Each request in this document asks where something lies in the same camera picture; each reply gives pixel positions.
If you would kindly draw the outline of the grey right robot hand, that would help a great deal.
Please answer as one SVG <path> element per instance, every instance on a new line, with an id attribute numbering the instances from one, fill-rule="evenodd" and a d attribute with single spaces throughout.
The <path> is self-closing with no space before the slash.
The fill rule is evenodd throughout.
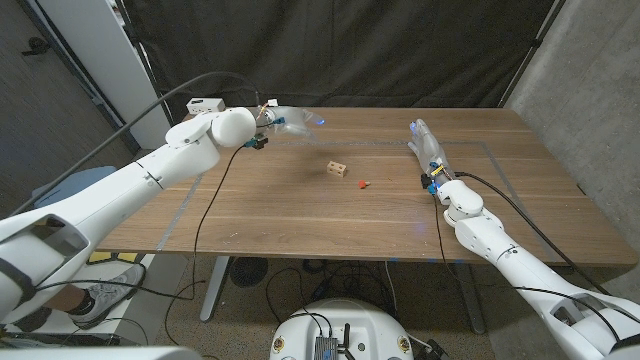
<path id="1" fill-rule="evenodd" d="M 438 188 L 454 180 L 455 174 L 449 167 L 445 152 L 422 119 L 410 124 L 411 141 L 409 148 L 416 155 L 423 173 Z"/>

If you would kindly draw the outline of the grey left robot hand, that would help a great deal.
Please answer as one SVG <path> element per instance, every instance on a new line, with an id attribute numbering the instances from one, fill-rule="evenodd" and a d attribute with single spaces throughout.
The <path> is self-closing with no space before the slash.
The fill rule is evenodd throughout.
<path id="1" fill-rule="evenodd" d="M 323 117 L 304 108 L 277 106 L 267 107 L 262 119 L 256 125 L 258 129 L 272 131 L 275 135 L 292 135 L 306 139 L 315 139 L 310 125 L 323 125 Z"/>

